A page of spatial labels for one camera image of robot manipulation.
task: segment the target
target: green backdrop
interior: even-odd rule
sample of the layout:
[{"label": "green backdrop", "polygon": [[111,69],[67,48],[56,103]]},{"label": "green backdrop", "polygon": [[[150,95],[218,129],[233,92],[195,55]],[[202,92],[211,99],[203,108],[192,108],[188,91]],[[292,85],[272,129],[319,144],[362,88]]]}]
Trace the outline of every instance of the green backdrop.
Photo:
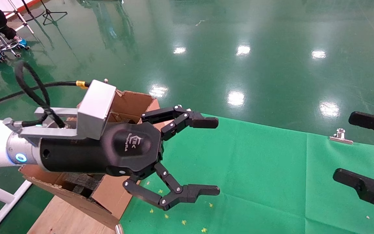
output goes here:
[{"label": "green backdrop", "polygon": [[[162,163],[181,185],[218,185],[220,195],[166,212],[133,198],[126,234],[374,233],[374,205],[332,179],[339,167],[374,178],[374,146],[219,120],[217,129],[188,128],[166,142]],[[169,191],[156,175],[141,185]]]}]

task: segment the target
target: green floor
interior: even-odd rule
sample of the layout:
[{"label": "green floor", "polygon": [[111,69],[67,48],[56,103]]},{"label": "green floor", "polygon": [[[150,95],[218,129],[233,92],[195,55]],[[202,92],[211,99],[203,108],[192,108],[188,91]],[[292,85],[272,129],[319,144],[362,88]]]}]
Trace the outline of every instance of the green floor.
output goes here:
[{"label": "green floor", "polygon": [[[347,122],[352,111],[374,113],[374,0],[64,1],[46,4],[68,12],[57,26],[30,22],[35,37],[19,32],[31,45],[22,59],[44,82],[106,78],[162,107],[320,135],[343,127],[347,138],[374,145],[374,132]],[[19,90],[18,59],[9,56],[0,97]],[[49,92],[61,107],[84,95]],[[34,108],[17,98],[0,104],[0,119],[34,119]],[[0,169],[0,187],[13,192],[21,182],[15,169]],[[26,233],[49,200],[30,189],[0,233]]]}]

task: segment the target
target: metal clip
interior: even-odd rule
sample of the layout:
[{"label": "metal clip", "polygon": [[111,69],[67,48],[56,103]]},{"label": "metal clip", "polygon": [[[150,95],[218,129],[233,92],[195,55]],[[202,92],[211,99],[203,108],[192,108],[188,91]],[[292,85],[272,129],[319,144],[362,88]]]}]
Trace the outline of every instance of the metal clip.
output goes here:
[{"label": "metal clip", "polygon": [[344,143],[344,144],[349,144],[349,145],[353,145],[353,141],[350,141],[350,140],[347,140],[346,138],[344,138],[344,133],[346,131],[342,128],[339,128],[337,129],[337,133],[334,134],[333,136],[330,136],[329,139],[332,140],[332,141],[335,141],[335,142],[341,142],[341,143]]}]

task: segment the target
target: tripod stand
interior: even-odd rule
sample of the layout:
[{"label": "tripod stand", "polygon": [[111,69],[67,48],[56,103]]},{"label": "tripod stand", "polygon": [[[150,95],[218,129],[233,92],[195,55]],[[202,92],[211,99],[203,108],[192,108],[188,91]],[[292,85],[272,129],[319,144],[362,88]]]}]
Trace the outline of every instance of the tripod stand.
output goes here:
[{"label": "tripod stand", "polygon": [[47,6],[44,4],[43,0],[40,0],[40,2],[41,2],[41,4],[43,4],[44,8],[46,9],[45,13],[43,14],[43,17],[44,17],[43,25],[46,25],[46,20],[51,21],[51,23],[48,23],[48,24],[52,24],[52,23],[56,22],[53,19],[53,17],[52,17],[51,14],[56,14],[56,13],[62,13],[62,14],[64,14],[60,18],[58,18],[57,20],[60,20],[61,18],[63,18],[64,16],[67,15],[67,11],[50,11],[49,9],[47,9]]}]

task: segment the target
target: cardboard box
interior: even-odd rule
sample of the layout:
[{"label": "cardboard box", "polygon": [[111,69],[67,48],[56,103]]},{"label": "cardboard box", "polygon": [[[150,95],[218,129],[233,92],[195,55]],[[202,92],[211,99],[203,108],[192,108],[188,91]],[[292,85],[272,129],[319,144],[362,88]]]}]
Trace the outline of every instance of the cardboard box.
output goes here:
[{"label": "cardboard box", "polygon": [[[158,100],[150,95],[117,90],[109,121],[120,122],[129,119],[139,124],[142,113],[159,108]],[[157,129],[161,129],[162,126],[164,123],[155,124]],[[115,225],[119,223],[132,197],[122,187],[123,181],[128,178],[127,176],[104,175],[92,194],[85,197],[72,192],[72,185],[65,181],[68,173],[47,172],[37,165],[25,165],[19,171],[25,179],[34,185],[60,197],[111,229],[114,229]]]}]

